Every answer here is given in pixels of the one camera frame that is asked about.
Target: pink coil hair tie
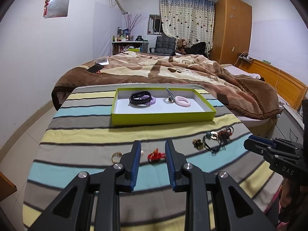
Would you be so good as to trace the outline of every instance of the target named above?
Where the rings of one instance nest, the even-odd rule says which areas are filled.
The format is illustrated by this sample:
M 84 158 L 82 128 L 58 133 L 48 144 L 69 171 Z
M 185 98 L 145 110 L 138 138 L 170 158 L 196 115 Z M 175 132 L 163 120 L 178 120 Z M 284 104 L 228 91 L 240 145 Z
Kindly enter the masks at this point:
M 176 96 L 175 97 L 175 104 L 179 105 L 181 107 L 190 107 L 191 102 L 183 96 Z
M 148 97 L 149 97 L 148 95 L 144 95 L 144 96 L 141 96 L 140 99 L 146 99 Z M 145 105 L 150 106 L 150 105 L 155 104 L 155 102 L 156 102 L 156 98 L 154 96 L 152 96 L 152 100 L 150 102 L 146 103 Z

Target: wooden headboard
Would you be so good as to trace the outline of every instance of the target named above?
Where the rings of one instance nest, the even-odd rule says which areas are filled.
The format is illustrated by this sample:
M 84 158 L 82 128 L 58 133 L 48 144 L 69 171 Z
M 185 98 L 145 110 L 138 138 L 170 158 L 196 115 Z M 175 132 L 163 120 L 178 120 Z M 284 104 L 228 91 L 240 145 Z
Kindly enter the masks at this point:
M 295 110 L 300 109 L 301 101 L 304 99 L 308 89 L 307 85 L 303 82 L 282 70 L 279 71 L 278 68 L 272 65 L 258 60 L 253 60 L 251 64 L 242 61 L 238 68 L 248 73 L 261 75 L 261 77 L 264 77 L 265 82 L 273 87 L 277 83 L 277 94 L 285 99 Z

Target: red ornament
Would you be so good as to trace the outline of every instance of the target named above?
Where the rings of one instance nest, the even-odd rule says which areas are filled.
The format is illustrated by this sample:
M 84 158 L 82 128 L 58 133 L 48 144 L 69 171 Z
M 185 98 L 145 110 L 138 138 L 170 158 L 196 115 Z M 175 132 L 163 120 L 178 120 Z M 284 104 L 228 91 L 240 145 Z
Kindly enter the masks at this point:
M 149 163 L 160 161 L 162 158 L 165 158 L 165 153 L 160 153 L 158 148 L 155 151 L 147 156 Z
M 44 5 L 44 16 L 47 15 L 47 6 L 49 5 L 50 0 L 46 0 L 45 1 L 45 5 Z

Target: blue stripe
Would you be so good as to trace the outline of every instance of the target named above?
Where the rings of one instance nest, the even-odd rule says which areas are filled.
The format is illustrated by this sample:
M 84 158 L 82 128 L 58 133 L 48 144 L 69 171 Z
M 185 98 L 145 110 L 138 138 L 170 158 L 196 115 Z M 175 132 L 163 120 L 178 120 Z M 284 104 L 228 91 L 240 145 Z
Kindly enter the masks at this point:
M 223 104 L 218 100 L 207 100 L 213 107 L 223 106 Z
M 76 108 L 60 108 L 54 117 L 59 116 L 90 116 L 110 115 L 112 106 L 91 106 Z
M 250 135 L 251 134 L 247 134 L 226 145 L 226 150 L 221 150 L 215 156 L 212 156 L 211 152 L 207 152 L 190 157 L 187 161 L 195 164 L 202 171 L 214 171 L 225 164 L 232 162 L 246 152 L 243 143 Z M 81 171 L 87 171 L 89 174 L 95 174 L 104 170 L 99 168 L 62 167 L 34 162 L 31 166 L 28 179 L 41 184 L 64 188 Z M 135 190 L 145 190 L 166 185 L 169 185 L 169 176 L 166 163 L 155 165 L 147 164 L 139 167 Z

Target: gray stripe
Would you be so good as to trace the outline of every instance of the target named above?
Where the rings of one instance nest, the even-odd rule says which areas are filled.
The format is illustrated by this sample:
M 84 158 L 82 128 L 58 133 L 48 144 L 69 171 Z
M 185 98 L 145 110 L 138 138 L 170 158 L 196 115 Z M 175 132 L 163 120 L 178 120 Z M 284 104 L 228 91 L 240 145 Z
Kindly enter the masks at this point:
M 215 117 L 232 114 L 226 107 L 216 107 Z M 80 128 L 109 128 L 112 126 L 111 116 L 79 116 L 57 117 L 52 119 L 47 129 L 80 129 Z
M 249 133 L 248 129 L 243 123 L 237 123 L 233 126 L 234 133 L 230 137 L 231 140 L 242 136 L 245 133 Z M 178 152 L 183 153 L 186 156 L 196 154 L 199 152 L 192 145 L 194 138 L 202 139 L 205 133 L 196 134 L 192 137 L 183 137 L 173 139 L 173 143 Z M 208 140 L 207 144 L 210 147 L 218 145 L 216 140 Z M 141 148 L 144 154 L 141 157 L 140 162 L 146 162 L 147 156 L 152 153 L 156 148 L 163 151 L 165 147 L 165 140 L 142 142 Z M 115 152 L 127 153 L 130 152 L 132 144 L 120 144 L 120 145 L 106 145 L 106 146 L 77 146 L 77 145 L 49 145 L 40 144 L 36 159 L 42 161 L 48 161 L 52 163 L 64 163 L 64 164 L 91 164 L 93 166 L 109 166 L 112 165 L 111 156 Z
M 95 99 L 81 99 L 81 100 L 66 100 L 62 107 L 80 107 L 93 105 L 112 105 L 113 98 L 95 98 Z
M 111 84 L 111 85 L 99 85 L 99 86 L 86 86 L 75 88 L 72 94 L 75 93 L 91 93 L 91 92 L 102 92 L 102 91 L 113 91 L 117 88 L 187 88 L 187 89 L 204 89 L 198 84 L 170 84 L 170 83 L 122 83 L 122 84 Z
M 259 159 L 252 160 L 252 158 L 248 153 L 223 170 L 232 175 L 235 174 L 235 167 L 245 167 L 245 169 L 238 170 L 236 177 L 234 177 L 234 180 L 239 183 L 257 168 Z M 24 199 L 26 203 L 45 209 L 59 192 L 59 190 L 38 186 L 29 181 L 27 182 Z M 121 223 L 155 220 L 184 212 L 185 201 L 186 193 L 174 193 L 171 188 L 144 194 L 122 195 L 120 197 Z M 97 196 L 94 201 L 94 209 L 96 209 L 96 203 Z M 94 221 L 95 213 L 92 213 L 91 219 Z
M 212 96 L 211 94 L 202 94 L 202 96 L 205 98 L 205 99 L 216 99 L 214 96 Z
M 266 210 L 269 202 L 271 202 L 277 193 L 282 181 L 283 177 L 280 174 L 275 173 L 269 182 L 265 185 L 263 190 L 254 199 L 254 202 L 262 211 Z

